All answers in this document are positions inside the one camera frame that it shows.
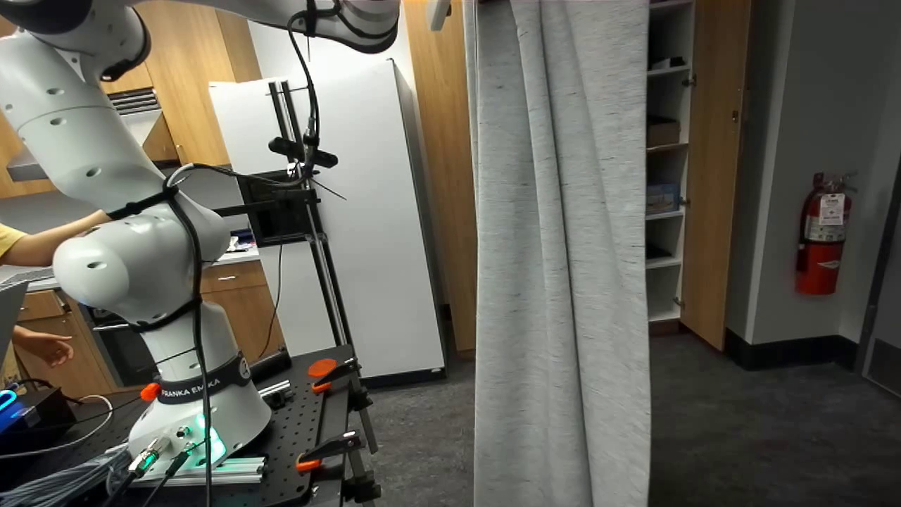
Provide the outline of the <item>person forearm yellow sleeve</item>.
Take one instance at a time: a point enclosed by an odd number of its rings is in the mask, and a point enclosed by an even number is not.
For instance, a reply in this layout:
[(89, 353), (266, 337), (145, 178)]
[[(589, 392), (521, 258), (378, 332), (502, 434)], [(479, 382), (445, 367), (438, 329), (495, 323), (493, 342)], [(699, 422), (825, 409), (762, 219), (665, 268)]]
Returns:
[(0, 223), (0, 263), (2, 265), (21, 265), (21, 268), (44, 268), (54, 263), (54, 251), (107, 219), (103, 212), (93, 212), (88, 216), (69, 219), (65, 226), (54, 226), (37, 233), (17, 230)]

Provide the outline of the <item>person bare hand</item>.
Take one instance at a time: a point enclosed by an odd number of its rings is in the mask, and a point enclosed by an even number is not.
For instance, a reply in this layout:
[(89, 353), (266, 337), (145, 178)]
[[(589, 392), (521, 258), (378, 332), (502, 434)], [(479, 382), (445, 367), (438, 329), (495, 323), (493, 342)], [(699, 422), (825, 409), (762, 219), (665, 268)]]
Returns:
[(17, 329), (12, 332), (12, 342), (14, 342), (20, 350), (43, 357), (48, 367), (61, 367), (65, 361), (74, 357), (74, 347), (69, 347), (69, 337), (67, 337), (67, 334), (17, 327)]

